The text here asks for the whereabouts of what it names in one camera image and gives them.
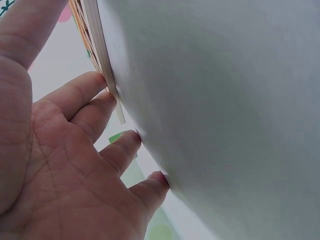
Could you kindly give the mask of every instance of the pink circle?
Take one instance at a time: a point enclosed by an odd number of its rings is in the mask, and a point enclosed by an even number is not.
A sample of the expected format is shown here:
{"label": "pink circle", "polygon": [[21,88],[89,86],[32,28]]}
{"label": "pink circle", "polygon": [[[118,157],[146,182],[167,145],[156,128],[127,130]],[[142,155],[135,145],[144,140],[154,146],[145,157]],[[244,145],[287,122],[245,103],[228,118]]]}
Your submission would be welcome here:
{"label": "pink circle", "polygon": [[61,13],[61,15],[59,17],[58,23],[65,23],[71,17],[72,17],[72,12],[71,12],[71,9],[70,9],[69,5],[67,5],[62,11],[62,13]]}

